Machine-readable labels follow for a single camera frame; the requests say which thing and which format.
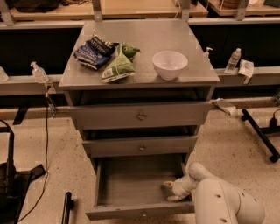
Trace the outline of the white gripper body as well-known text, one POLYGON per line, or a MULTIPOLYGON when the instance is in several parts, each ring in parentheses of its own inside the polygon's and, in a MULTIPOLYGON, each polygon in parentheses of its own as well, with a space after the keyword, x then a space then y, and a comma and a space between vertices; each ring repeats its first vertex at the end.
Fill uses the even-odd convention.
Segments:
POLYGON ((182 178, 176 179, 172 184, 173 198, 175 200, 182 200, 188 196, 193 189, 198 185, 199 181, 191 177, 189 174, 182 178))

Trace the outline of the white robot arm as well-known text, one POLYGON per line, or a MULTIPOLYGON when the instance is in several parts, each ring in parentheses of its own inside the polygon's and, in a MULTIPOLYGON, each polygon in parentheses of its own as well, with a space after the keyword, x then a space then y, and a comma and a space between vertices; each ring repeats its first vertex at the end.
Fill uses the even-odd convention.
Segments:
POLYGON ((196 224, 263 224, 265 210, 259 199, 216 177, 200 163, 190 164, 186 175, 164 185, 172 191, 169 201, 180 201, 195 191, 196 224))

